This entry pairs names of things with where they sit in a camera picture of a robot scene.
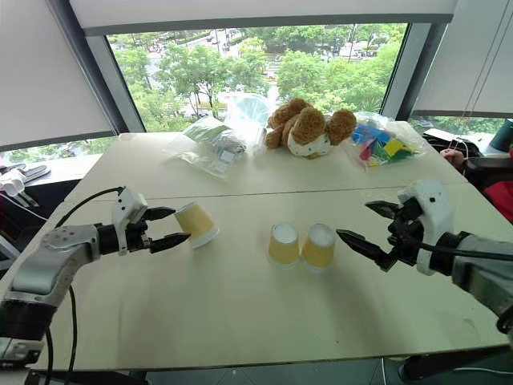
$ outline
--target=person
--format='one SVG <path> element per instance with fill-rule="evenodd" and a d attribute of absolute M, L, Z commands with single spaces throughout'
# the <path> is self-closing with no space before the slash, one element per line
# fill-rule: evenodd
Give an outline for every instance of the person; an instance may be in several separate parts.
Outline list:
<path fill-rule="evenodd" d="M 454 168 L 462 172 L 465 165 L 465 156 L 462 152 L 453 149 L 445 149 L 440 152 Z M 501 181 L 484 189 L 485 196 L 491 203 L 513 224 L 513 181 Z"/>

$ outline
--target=tipped-over paper cup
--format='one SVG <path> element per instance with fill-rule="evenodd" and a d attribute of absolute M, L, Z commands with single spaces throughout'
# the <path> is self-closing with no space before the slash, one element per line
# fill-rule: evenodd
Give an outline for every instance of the tipped-over paper cup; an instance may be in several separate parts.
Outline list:
<path fill-rule="evenodd" d="M 271 228 L 269 260 L 282 269 L 292 269 L 299 259 L 297 231 L 288 222 L 276 223 Z"/>
<path fill-rule="evenodd" d="M 190 233 L 192 248 L 209 243 L 219 233 L 208 214 L 196 203 L 185 205 L 175 213 L 176 220 L 184 233 Z"/>
<path fill-rule="evenodd" d="M 324 273 L 333 262 L 335 232 L 322 223 L 310 227 L 301 256 L 306 267 L 315 273 Z"/>

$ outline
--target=clear plastic bag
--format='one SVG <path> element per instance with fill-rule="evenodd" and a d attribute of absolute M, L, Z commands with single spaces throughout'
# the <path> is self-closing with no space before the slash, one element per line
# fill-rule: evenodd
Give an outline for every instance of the clear plastic bag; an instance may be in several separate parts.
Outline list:
<path fill-rule="evenodd" d="M 358 112 L 357 127 L 349 139 L 351 152 L 366 167 L 398 162 L 426 152 L 426 142 L 407 122 L 375 112 Z"/>
<path fill-rule="evenodd" d="M 263 96 L 233 94 L 224 122 L 211 116 L 200 119 L 164 151 L 224 179 L 242 156 L 264 147 L 265 127 L 272 112 L 273 108 Z"/>

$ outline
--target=brown teddy bear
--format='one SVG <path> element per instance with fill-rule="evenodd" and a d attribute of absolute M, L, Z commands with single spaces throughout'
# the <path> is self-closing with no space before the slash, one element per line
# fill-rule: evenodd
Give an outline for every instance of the brown teddy bear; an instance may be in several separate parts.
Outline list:
<path fill-rule="evenodd" d="M 297 156 L 309 159 L 327 154 L 348 138 L 356 128 L 356 117 L 341 109 L 331 117 L 324 115 L 303 99 L 292 99 L 268 119 L 273 129 L 265 136 L 267 148 L 284 145 Z"/>

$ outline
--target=white table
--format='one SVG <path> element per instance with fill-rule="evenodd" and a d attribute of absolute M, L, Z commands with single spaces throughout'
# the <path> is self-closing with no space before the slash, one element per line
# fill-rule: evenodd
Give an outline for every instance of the white table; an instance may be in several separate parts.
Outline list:
<path fill-rule="evenodd" d="M 470 185 L 447 189 L 456 230 L 513 237 L 513 227 Z M 322 221 L 363 233 L 389 249 L 388 221 L 363 203 L 395 201 L 397 191 L 197 199 L 221 228 L 210 244 L 192 250 L 186 242 L 153 255 L 112 254 L 79 271 L 74 283 L 77 370 L 355 359 L 506 343 L 495 329 L 495 316 L 442 275 L 426 277 L 401 263 L 385 274 L 341 241 L 334 267 L 325 275 L 303 266 L 281 271 L 267 261 L 271 224 L 282 220 L 296 224 L 301 240 L 311 224 Z M 148 203 L 176 207 L 189 201 Z M 69 207 L 59 207 L 47 227 Z M 111 202 L 91 203 L 70 224 L 108 223 L 110 208 Z M 151 223 L 154 237 L 175 231 L 179 227 L 173 217 Z M 71 344 L 68 299 L 52 330 L 58 335 L 55 367 L 65 369 Z M 43 354 L 36 367 L 45 365 Z"/>
<path fill-rule="evenodd" d="M 417 135 L 413 128 L 412 135 Z M 227 180 L 219 180 L 165 153 L 175 137 L 173 133 L 121 135 L 67 199 L 80 201 L 119 185 L 146 198 L 174 198 L 397 187 L 431 177 L 445 184 L 466 181 L 431 147 L 419 158 L 368 172 L 341 147 L 315 160 L 280 148 L 242 158 Z M 187 142 L 180 143 L 184 144 L 180 148 L 188 147 Z"/>

